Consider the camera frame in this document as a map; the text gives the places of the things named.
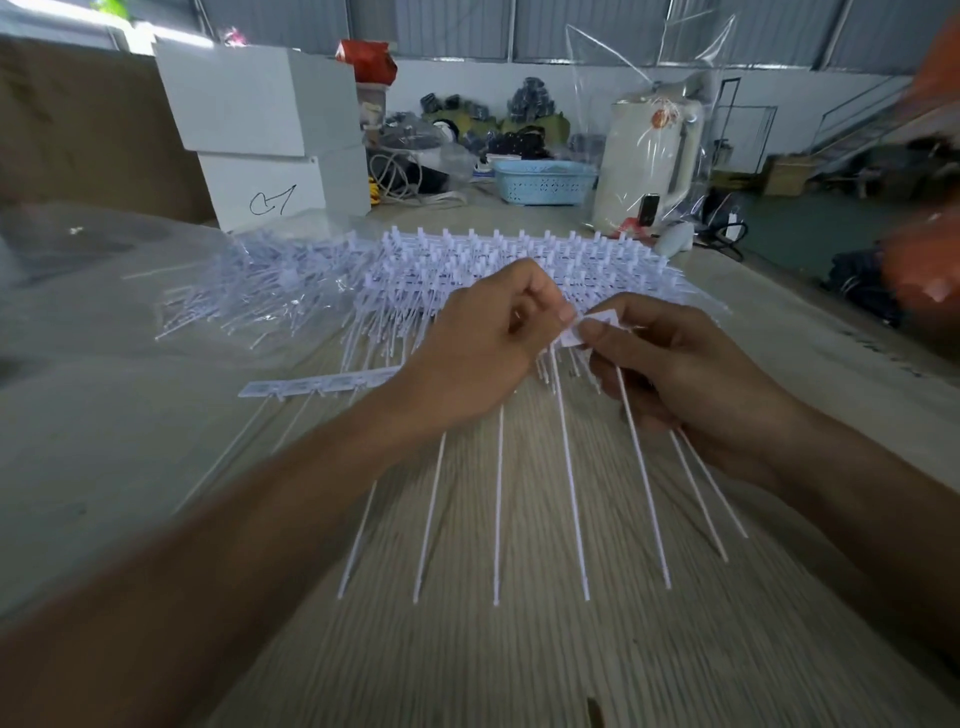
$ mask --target electric kettle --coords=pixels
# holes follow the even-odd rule
[[[597,231],[615,234],[649,228],[690,191],[704,132],[704,108],[665,90],[627,96],[613,104],[593,203]]]

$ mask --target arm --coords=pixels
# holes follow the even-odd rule
[[[607,394],[620,398],[619,365],[641,426],[683,426],[707,461],[797,509],[960,654],[960,495],[793,398],[702,311],[633,294],[599,307],[638,327],[580,326]]]
[[[167,725],[411,449],[506,399],[573,319],[529,260],[451,296],[390,382],[0,640],[0,724]]]

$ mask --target white cardboard box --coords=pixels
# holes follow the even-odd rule
[[[200,153],[206,188],[226,232],[256,228],[305,209],[370,212],[362,145],[307,158]]]
[[[289,48],[156,44],[185,149],[312,157],[360,144],[353,67]]]

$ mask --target red bag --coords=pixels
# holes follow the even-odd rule
[[[396,63],[390,57],[387,43],[341,40],[336,58],[353,66],[353,77],[358,84],[390,85],[396,78]]]

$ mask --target blue basket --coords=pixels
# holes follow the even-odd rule
[[[502,159],[493,163],[496,187],[511,205],[580,205],[597,171],[579,161]]]

